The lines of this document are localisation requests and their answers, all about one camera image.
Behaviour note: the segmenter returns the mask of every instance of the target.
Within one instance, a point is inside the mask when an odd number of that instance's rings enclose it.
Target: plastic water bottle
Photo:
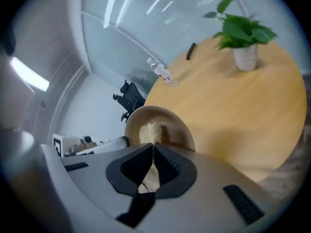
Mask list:
[[[163,79],[170,87],[175,87],[178,84],[178,81],[173,78],[173,75],[168,71],[165,66],[161,63],[158,63],[153,58],[149,58],[147,63],[150,65],[151,70]]]

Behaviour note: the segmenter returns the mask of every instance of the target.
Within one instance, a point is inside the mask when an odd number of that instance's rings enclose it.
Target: black slot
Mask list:
[[[74,171],[74,170],[77,170],[77,169],[85,168],[87,166],[88,166],[88,164],[86,164],[85,162],[79,162],[79,163],[76,163],[76,164],[67,165],[67,166],[65,166],[65,169],[66,169],[67,172],[70,172],[70,171]]]
[[[223,187],[223,190],[247,225],[264,216],[264,213],[237,185],[227,185]]]

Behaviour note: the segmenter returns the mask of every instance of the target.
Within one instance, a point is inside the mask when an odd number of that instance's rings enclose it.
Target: wooden tabletop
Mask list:
[[[240,71],[218,39],[206,39],[191,59],[182,54],[169,70],[179,81],[158,79],[145,105],[176,113],[189,128],[199,153],[230,163],[259,182],[293,151],[306,116],[302,76],[275,42],[259,45],[259,65]]]

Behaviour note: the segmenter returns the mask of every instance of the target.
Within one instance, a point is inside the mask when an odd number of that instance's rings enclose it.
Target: potted plant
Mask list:
[[[251,71],[257,64],[258,44],[267,44],[277,35],[259,21],[252,20],[252,17],[226,14],[225,10],[232,1],[222,0],[217,6],[217,12],[210,11],[203,17],[216,18],[222,22],[222,31],[213,36],[220,37],[218,50],[230,48],[238,68]]]

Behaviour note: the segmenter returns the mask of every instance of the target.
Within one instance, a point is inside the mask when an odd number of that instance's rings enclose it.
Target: white plant pot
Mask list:
[[[253,44],[247,48],[232,49],[235,63],[242,71],[254,70],[258,59],[258,46]]]

